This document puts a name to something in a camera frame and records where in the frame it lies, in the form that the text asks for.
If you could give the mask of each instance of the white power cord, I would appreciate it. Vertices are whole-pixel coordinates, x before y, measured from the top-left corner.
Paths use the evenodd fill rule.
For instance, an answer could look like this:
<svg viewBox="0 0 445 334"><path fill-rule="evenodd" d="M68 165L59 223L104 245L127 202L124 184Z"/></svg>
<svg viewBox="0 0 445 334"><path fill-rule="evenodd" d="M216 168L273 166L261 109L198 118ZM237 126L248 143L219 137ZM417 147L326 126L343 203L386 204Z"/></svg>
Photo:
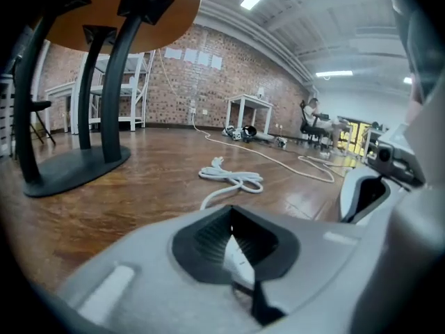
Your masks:
<svg viewBox="0 0 445 334"><path fill-rule="evenodd" d="M159 57L161 58L162 69L163 69L164 75L165 75L165 77L167 79L168 85L170 86L172 92L177 97L179 97L178 94L176 94L175 90L173 89L172 84L170 83L170 79L168 78L167 72L165 71L165 67L164 67L161 51L159 49L158 49L158 53L159 53ZM193 124L193 127L195 128L195 130L198 131L198 132L202 132L205 135L205 138L207 140L209 140L209 141L220 143L222 145L227 145L227 146L230 146L230 147L233 147L233 148L240 148L242 150L246 150L246 151L249 151L249 152L256 153L256 154L258 154L258 155L268 159L269 161L275 162L276 164L279 164L279 165L285 167L286 169L288 169L289 171L291 171L291 172L293 172L293 173L295 173L297 175L301 175L303 177L312 178L313 180L318 180L318 181L326 182L326 183L334 183L335 179L334 179L334 176L332 175L332 173L330 171L334 172L335 174L337 174L337 175L339 175L341 177L343 177L343 175L341 173L338 173L335 170L331 169L331 167L350 168L350 167L346 167L346 166L339 166L339 165L333 164L332 162L328 162L328 161L326 161L324 159L317 159L316 157L299 156L298 159L300 161L303 161L303 162L305 162L307 164L310 164L311 166L317 168L321 172L326 173L326 175L328 176L328 178L317 177L315 175L310 175L309 173L304 173L304 172L300 172L298 170L295 170L292 167L289 167L286 164L283 164L282 162L280 162L280 161L278 161L276 159L273 159L272 157L269 157L269 156L267 156L267 155L265 155L265 154L263 154L261 152L258 152L258 151L255 151L255 150L250 150L248 148L244 148L242 146L234 145L232 143L226 143L226 142L222 142L222 141L218 141L218 140L213 140L211 138L211 135L208 132L199 130L195 126L195 114L194 113L192 114L192 124ZM321 163L324 168L322 168L320 166L317 166L314 162ZM236 189L242 189L242 190L247 191L249 193L261 193L263 191L263 186L260 183L263 179L261 178L261 176L258 173L252 173L252 172L235 172L235 173L232 173L232 172L229 172L227 170L223 170L220 167L222 163L223 163L223 158L222 157L219 157L219 158L216 157L215 159L213 159L213 161L211 163L212 167L202 168L201 171L199 172L199 176L201 178L206 178L208 180L227 180L230 183L232 183L233 186L230 186L230 187L227 187L225 189L221 189L221 190L218 190L218 191L215 191L215 192L209 194L203 200L200 209L204 209L207 206L207 204L209 203L210 199L212 199L212 198L214 198L216 196L219 196L220 194L227 193L227 192L230 192L230 191L234 191ZM252 183L253 185L255 185L257 187L257 189L252 189L252 188L246 187L243 184L244 182Z"/></svg>

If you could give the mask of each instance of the brick wall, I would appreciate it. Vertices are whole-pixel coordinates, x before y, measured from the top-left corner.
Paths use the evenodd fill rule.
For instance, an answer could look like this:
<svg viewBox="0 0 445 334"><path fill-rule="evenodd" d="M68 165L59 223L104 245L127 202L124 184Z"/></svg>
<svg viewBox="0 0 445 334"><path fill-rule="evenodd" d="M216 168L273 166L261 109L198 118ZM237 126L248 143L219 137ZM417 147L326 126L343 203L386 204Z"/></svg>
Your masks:
<svg viewBox="0 0 445 334"><path fill-rule="evenodd" d="M225 122L227 103L225 98L239 95L256 95L264 88L265 100L274 105L270 133L278 134L275 123L283 125L283 135L298 136L301 123L299 103L307 99L308 92L281 67L253 48L223 33L201 26L192 26L178 41L170 45L183 50L183 59L165 58L164 64L174 94L163 74L159 54L156 53L150 75L147 121L158 123L191 124L188 106L195 100L197 115L195 124L222 126ZM186 48L204 51L222 57L222 68L192 64L184 61ZM40 90L66 83L76 78L82 53L59 46L50 47L45 61ZM51 128L61 128L63 120L60 103L51 112ZM202 115L207 109L208 115ZM129 99L122 98L120 113L129 114ZM245 109L243 124L250 123L252 111ZM232 107L231 123L236 124L238 108ZM264 127L266 110L257 112L255 126Z"/></svg>

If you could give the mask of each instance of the white cord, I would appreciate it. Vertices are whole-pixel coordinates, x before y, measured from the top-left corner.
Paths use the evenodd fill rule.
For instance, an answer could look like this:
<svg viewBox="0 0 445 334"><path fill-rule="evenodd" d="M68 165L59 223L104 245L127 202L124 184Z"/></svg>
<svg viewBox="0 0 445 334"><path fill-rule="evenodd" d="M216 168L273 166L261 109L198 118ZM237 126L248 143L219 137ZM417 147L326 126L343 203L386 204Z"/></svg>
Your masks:
<svg viewBox="0 0 445 334"><path fill-rule="evenodd" d="M175 90L172 87L172 84L170 83L170 79L168 78L167 72L165 71L165 67L164 67L164 63L163 63L163 59L162 59L162 55L161 55L161 51L158 49L158 53L159 56L161 57L161 65L162 65L162 69L164 72L164 75L167 79L168 85L170 86L170 88L172 89L172 92L178 97L178 94L176 94ZM275 162L276 164L279 164L283 167L285 167L286 169L288 169L289 171L297 174L297 175L301 175L303 177L308 177L308 178L312 178L313 180L318 180L321 182L326 182L326 183L334 183L335 179L334 176L332 175L332 172L334 172L335 174L343 177L343 175L341 173L336 172L335 170L331 169L331 167L342 167L342 168L350 168L350 167L346 167L346 166L338 166L336 164L333 164L332 162L328 162L324 159L317 159L316 157L311 157L311 156L299 156L298 159L300 161L303 161L307 164L310 164L311 166L317 168L318 170L320 170L321 172L326 173L326 175L328 176L328 178L322 178L322 177L317 177L315 175L310 175L309 173L304 173L304 172L300 172L298 170L293 169L292 167L287 166L286 164L283 164L282 162L273 159L272 157L266 156L265 154L255 151L255 150L250 150L248 148L244 148L242 146L238 146L238 145L234 145L232 143L226 143L226 142L222 142L222 141L218 141L218 140L213 140L211 138L211 135L208 132L199 130L196 126L195 126L195 114L192 114L192 124L193 127L195 128L196 131L198 132L202 132L205 135L205 138L209 141L212 142L216 142L216 143L220 143L222 145L227 145L233 148L240 148L242 150L246 150L249 152L253 152L256 153L266 159L268 159L269 161ZM322 167L317 166L314 162L317 163L321 163ZM206 178L208 180L227 180L230 183L233 184L233 186L227 187L225 189L221 189L218 191L215 191L211 194L209 194L202 202L201 204L201 208L200 209L204 209L207 204L209 203L210 199L223 194L223 193L227 193L229 191L234 191L236 189L242 189L244 191L247 191L249 193L261 193L263 191L263 186L260 184L260 182L263 180L261 178L261 176L258 173L252 173L252 172L229 172L226 170L223 170L220 166L223 163L223 158L219 157L219 158L215 158L212 161L212 167L205 167L203 169L201 169L201 171L199 172L199 176L202 178ZM257 186L258 189L252 189L249 187L246 187L243 183L244 182L249 182L252 183L253 185Z"/></svg>

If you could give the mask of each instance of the person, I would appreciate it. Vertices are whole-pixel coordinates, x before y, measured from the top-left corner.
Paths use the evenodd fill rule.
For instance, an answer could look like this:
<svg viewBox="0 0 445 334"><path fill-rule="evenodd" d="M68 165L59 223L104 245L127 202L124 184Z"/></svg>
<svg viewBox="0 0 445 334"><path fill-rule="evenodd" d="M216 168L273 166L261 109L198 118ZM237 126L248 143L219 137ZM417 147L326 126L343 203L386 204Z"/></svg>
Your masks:
<svg viewBox="0 0 445 334"><path fill-rule="evenodd" d="M329 132L329 134L332 135L332 142L334 143L332 153L342 156L343 152L339 150L340 133L343 130L348 129L348 124L339 120L334 122L332 120L318 119L314 125L316 117L320 114L320 111L318 110L319 106L320 102L316 97L310 99L309 103L303 109L306 120L310 126L320 127L321 129Z"/></svg>

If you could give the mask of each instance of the extension cord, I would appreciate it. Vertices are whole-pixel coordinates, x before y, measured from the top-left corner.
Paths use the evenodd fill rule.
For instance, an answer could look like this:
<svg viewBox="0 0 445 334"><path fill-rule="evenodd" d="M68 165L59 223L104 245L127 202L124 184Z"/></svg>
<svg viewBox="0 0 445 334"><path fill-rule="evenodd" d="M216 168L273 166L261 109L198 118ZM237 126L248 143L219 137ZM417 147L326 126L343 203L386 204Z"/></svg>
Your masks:
<svg viewBox="0 0 445 334"><path fill-rule="evenodd" d="M173 94L176 95L176 97L179 97L178 94L176 94L175 90L172 87L172 84L170 83L170 79L168 78L167 72L165 71L165 66L163 63L163 58L161 55L161 51L158 49L158 53L159 53L159 57L161 59L161 66L164 72L164 75L167 79L168 85L170 86L170 89L172 90ZM282 162L273 159L272 157L269 157L261 152L255 151L255 150L250 150L248 148L244 148L242 146L238 146L238 145L233 145L231 143L226 143L226 142L222 142L222 141L218 141L218 140L213 140L211 138L211 135L208 132L199 130L196 126L195 126L195 113L192 113L192 124L193 127L195 128L196 131L198 132L202 132L205 135L205 139L208 141L212 141L212 142L216 142L216 143L220 143L222 145L227 145L233 148L240 148L242 150L248 151L248 152L253 152L255 154L258 154L259 156L262 156L266 159L268 159L269 161L275 162L276 164L279 164L283 167L285 167L286 169L288 169L289 171L295 173L296 175L301 175L303 177L308 177L308 178L312 178L313 180L318 180L321 182L326 182L326 183L334 183L335 179L334 176L332 175L332 172L334 172L335 174L339 175L340 177L343 177L343 175L341 173L336 172L335 170L331 169L331 167L342 167L342 168L349 168L347 166L338 166L336 164L333 164L332 162L327 162L324 159L317 159L316 157L311 157L311 156L299 156L298 159L300 161L305 162L306 164L310 164L311 166L317 168L318 170L320 170L321 172L324 172L328 175L328 178L322 178L322 177L317 177L315 175L310 175L309 173L304 173L304 172L300 172L298 170L293 169L292 167L287 166L286 164L283 164ZM238 175L238 177L232 177L232 175L237 174L237 173L231 173L229 171L223 170L220 165L223 162L223 158L215 158L212 161L212 167L206 167L203 168L200 172L199 172L199 176L202 178L207 178L207 179L213 179L213 180L228 180L229 182L231 182L233 184L233 186L227 187L225 189L221 189L219 191L215 191L211 194L209 194L202 202L201 204L201 208L200 209L204 209L206 207L206 205L209 203L210 199L212 199L215 196L218 196L220 194L223 193L227 193L229 191L234 191L236 189L242 189L244 191L247 191L249 193L261 193L263 191L263 186L259 183L260 181L262 181L263 179L260 177L260 175L258 173L251 173L251 172L241 172L242 174L246 175L246 178L241 178L240 175ZM321 163L322 166L324 168L321 168L319 166L317 166L314 162L318 162ZM248 188L246 186L244 186L243 182L250 182L252 184L254 184L255 186L258 187L258 189L251 189Z"/></svg>

